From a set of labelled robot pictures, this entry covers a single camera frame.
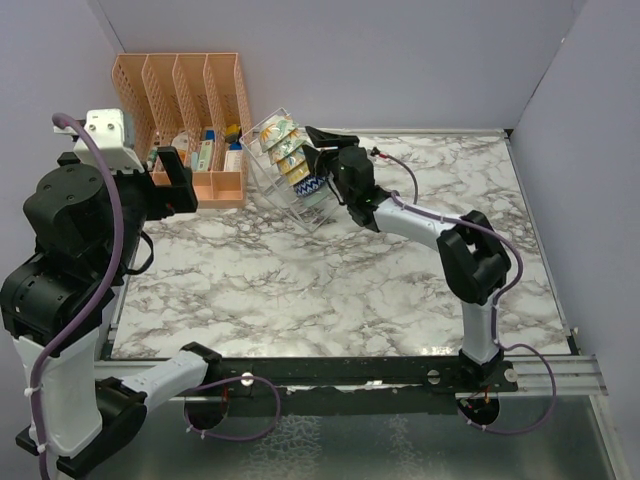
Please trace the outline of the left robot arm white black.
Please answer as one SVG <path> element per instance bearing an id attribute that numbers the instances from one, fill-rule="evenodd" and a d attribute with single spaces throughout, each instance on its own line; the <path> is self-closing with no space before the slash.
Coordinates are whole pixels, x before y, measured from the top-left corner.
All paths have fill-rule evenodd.
<path id="1" fill-rule="evenodd" d="M 1 288 L 4 327 L 25 370 L 41 374 L 28 382 L 39 404 L 17 444 L 53 455 L 57 469 L 74 479 L 123 449 L 147 415 L 175 395 L 190 389 L 206 395 L 220 385 L 220 355 L 194 342 L 137 375 L 100 380 L 94 374 L 102 313 L 115 288 L 134 274 L 144 224 L 197 208 L 192 171 L 176 149 L 162 147 L 158 158 L 169 178 L 165 185 L 146 170 L 115 174 L 124 229 L 116 242 L 101 173 L 71 152 L 62 154 L 23 206 L 35 252 Z"/>

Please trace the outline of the red patterned bowl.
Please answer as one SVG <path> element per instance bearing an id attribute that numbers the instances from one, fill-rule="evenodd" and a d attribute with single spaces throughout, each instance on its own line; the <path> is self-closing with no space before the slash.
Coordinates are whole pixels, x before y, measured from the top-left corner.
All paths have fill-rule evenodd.
<path id="1" fill-rule="evenodd" d="M 325 177 L 309 175 L 292 186 L 294 193 L 299 198 L 307 198 L 317 192 L 326 184 Z"/>

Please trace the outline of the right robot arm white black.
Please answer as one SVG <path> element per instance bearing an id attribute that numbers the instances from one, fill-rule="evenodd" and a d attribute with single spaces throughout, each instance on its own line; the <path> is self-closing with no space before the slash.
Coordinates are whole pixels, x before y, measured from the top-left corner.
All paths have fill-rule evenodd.
<path id="1" fill-rule="evenodd" d="M 447 216 L 402 200 L 377 184 L 370 154 L 358 137 L 307 126 L 303 147 L 313 175 L 328 180 L 339 203 L 358 226 L 399 235 L 439 254 L 450 291 L 461 301 L 461 383 L 481 391 L 496 376 L 503 353 L 498 345 L 496 301 L 507 284 L 511 260 L 488 219 L 473 210 Z"/>

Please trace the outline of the floral orange green bowl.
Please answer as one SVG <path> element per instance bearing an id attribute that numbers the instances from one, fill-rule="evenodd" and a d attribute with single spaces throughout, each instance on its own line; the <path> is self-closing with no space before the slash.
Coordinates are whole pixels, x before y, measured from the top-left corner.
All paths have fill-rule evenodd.
<path id="1" fill-rule="evenodd" d="M 293 130 L 268 150 L 268 156 L 271 164 L 275 164 L 287 156 L 291 155 L 297 148 L 305 143 L 305 139 L 299 129 Z"/>
<path id="2" fill-rule="evenodd" d="M 298 124 L 290 115 L 274 114 L 260 125 L 259 143 L 261 150 L 266 152 L 282 141 Z"/>

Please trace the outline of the blue orange ornate bowl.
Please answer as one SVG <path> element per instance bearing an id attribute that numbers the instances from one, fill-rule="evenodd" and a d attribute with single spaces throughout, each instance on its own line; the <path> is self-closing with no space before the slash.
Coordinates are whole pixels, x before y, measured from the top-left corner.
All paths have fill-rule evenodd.
<path id="1" fill-rule="evenodd" d="M 306 161 L 304 151 L 301 147 L 294 150 L 289 155 L 283 157 L 276 162 L 279 172 L 282 175 L 287 174 L 297 166 L 303 164 Z"/>

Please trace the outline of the plain teal bowl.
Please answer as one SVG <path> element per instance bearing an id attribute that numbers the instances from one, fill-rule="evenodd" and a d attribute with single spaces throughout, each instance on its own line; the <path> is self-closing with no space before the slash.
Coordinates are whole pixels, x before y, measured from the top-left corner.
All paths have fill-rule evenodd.
<path id="1" fill-rule="evenodd" d="M 325 204 L 327 203 L 327 198 L 329 197 L 329 193 L 325 190 L 318 190 L 311 195 L 302 198 L 302 203 L 306 208 L 309 209 L 324 209 Z"/>

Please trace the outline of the yellow blue sun bowl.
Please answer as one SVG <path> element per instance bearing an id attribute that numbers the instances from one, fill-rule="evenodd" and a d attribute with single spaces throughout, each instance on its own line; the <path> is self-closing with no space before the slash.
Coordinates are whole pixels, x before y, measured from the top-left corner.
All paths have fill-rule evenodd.
<path id="1" fill-rule="evenodd" d="M 311 173 L 307 162 L 302 162 L 288 171 L 285 177 L 290 185 L 296 185 L 310 175 Z"/>

